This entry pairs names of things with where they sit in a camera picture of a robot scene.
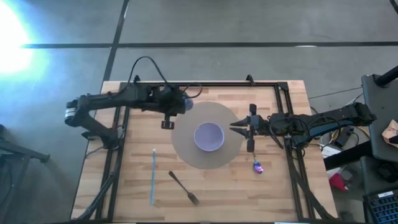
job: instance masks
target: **gray circular mat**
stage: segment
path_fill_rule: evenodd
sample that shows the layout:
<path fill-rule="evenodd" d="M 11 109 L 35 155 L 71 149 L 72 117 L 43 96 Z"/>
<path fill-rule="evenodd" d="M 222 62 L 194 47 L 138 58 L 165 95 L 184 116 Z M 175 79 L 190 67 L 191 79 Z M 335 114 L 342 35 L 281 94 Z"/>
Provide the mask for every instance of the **gray circular mat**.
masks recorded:
<path fill-rule="evenodd" d="M 227 107 L 214 102 L 202 102 L 190 111 L 177 116 L 172 131 L 172 142 L 178 156 L 187 164 L 199 169 L 215 169 L 231 162 L 242 145 L 243 138 L 229 130 L 229 124 L 237 121 Z M 218 124 L 224 131 L 224 144 L 214 152 L 205 152 L 195 144 L 193 133 L 205 122 Z"/>

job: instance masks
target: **fork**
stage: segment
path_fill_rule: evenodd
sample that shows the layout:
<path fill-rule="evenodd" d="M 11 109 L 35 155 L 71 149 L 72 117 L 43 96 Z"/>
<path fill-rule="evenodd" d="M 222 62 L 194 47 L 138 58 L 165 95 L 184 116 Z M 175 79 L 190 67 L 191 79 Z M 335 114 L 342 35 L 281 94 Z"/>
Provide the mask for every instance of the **fork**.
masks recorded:
<path fill-rule="evenodd" d="M 175 181 L 177 181 L 177 183 L 180 184 L 180 186 L 187 192 L 187 196 L 188 196 L 188 198 L 191 200 L 191 202 L 194 203 L 195 205 L 198 205 L 198 204 L 199 204 L 199 200 L 196 198 L 196 196 L 195 196 L 193 193 L 191 193 L 191 192 L 189 192 L 189 191 L 187 191 L 187 190 L 185 189 L 185 187 L 180 183 L 180 181 L 179 181 L 179 180 L 177 179 L 177 177 L 174 175 L 173 171 L 169 171 L 169 175 L 170 175 L 171 177 L 173 177 L 173 179 L 174 179 Z"/>

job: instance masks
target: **blue stick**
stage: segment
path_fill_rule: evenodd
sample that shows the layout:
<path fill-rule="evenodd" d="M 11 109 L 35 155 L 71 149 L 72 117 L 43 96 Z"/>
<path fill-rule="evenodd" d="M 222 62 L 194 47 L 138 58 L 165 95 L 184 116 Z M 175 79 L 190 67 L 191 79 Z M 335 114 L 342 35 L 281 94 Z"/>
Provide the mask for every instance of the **blue stick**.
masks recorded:
<path fill-rule="evenodd" d="M 153 161 L 152 161 L 152 182 L 150 187 L 150 205 L 154 205 L 154 193 L 155 193 L 155 157 L 156 157 L 156 149 L 154 149 L 152 153 Z"/>

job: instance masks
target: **concrete floor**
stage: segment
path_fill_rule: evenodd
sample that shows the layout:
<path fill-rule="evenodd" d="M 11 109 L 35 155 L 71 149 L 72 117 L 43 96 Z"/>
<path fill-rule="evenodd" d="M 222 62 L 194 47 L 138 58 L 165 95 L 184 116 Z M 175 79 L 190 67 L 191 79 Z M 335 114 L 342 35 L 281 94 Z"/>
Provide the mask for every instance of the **concrete floor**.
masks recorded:
<path fill-rule="evenodd" d="M 26 44 L 112 43 L 122 4 L 0 2 L 20 21 Z M 131 0 L 120 42 L 395 41 L 397 21 L 388 0 Z M 7 27 L 6 41 L 16 39 L 13 27 Z M 31 162 L 9 223 L 69 219 L 87 141 L 80 136 L 82 129 L 63 123 L 65 103 L 100 91 L 109 52 L 25 49 L 20 54 L 31 58 L 25 68 L 0 72 L 0 123 L 15 143 L 51 154 L 47 164 Z M 10 65 L 13 58 L 4 55 L 0 52 L 8 60 L 3 66 Z M 257 80 L 304 80 L 311 98 L 359 87 L 361 75 L 395 67 L 398 47 L 119 49 L 110 80 L 126 80 L 141 55 L 153 57 L 169 80 L 242 80 L 247 74 Z M 142 61 L 137 74 L 143 80 L 160 80 L 149 62 Z M 344 106 L 360 93 L 310 102 L 321 112 Z"/>

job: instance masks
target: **wooden table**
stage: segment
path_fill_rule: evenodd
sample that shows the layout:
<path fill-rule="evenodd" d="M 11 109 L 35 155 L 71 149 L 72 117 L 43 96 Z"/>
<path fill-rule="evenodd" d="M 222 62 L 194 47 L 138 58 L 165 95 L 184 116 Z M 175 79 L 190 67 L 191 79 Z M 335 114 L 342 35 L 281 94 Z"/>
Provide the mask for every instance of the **wooden table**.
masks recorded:
<path fill-rule="evenodd" d="M 310 114 L 304 82 L 287 82 L 295 114 Z M 120 82 L 104 82 L 101 92 L 118 91 L 119 84 Z M 192 87 L 188 94 L 193 95 L 197 91 L 198 88 Z M 195 102 L 201 101 L 221 103 L 231 108 L 240 119 L 248 115 L 250 103 L 257 104 L 257 113 L 264 118 L 277 112 L 274 89 L 270 87 L 206 87 L 195 99 Z M 113 116 L 114 108 L 99 110 L 96 119 L 110 127 Z M 246 143 L 242 144 L 240 153 L 229 164 L 219 169 L 201 170 L 191 167 L 178 157 L 170 139 L 171 131 L 160 128 L 162 119 L 163 115 L 159 113 L 130 110 L 116 198 L 115 222 L 297 220 L 286 155 L 271 138 L 256 138 L 257 158 L 265 169 L 263 174 L 252 171 L 252 155 L 246 152 Z M 88 152 L 99 146 L 99 141 L 90 142 Z M 155 205 L 150 206 L 153 148 L 157 149 Z M 102 150 L 85 160 L 72 218 L 82 214 L 98 193 L 105 157 L 106 151 Z M 306 148 L 304 160 L 312 192 L 328 212 L 337 217 L 319 147 Z M 170 170 L 198 197 L 198 207 L 189 201 L 186 193 L 171 179 L 168 175 Z M 305 210 L 303 194 L 301 198 Z M 107 211 L 107 203 L 105 204 L 104 210 Z"/>

